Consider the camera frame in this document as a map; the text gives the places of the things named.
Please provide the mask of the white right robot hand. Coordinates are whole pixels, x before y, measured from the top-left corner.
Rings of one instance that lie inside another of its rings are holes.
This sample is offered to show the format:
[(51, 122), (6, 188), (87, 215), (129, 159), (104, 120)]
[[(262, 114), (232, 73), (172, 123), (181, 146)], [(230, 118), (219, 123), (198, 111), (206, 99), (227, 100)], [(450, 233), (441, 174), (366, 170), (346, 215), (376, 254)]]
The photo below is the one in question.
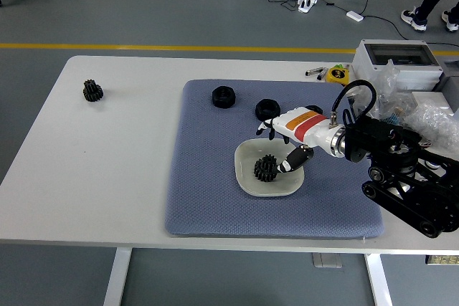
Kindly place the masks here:
[(344, 149), (340, 147), (344, 143), (344, 126), (337, 124), (335, 118), (328, 119), (306, 107), (297, 107), (273, 119), (263, 121), (257, 129), (257, 134), (267, 129), (270, 131), (271, 140), (274, 134), (279, 133), (286, 143), (294, 140), (300, 144), (278, 164), (278, 173), (299, 169), (313, 157), (315, 147), (322, 148), (333, 157), (344, 157)]

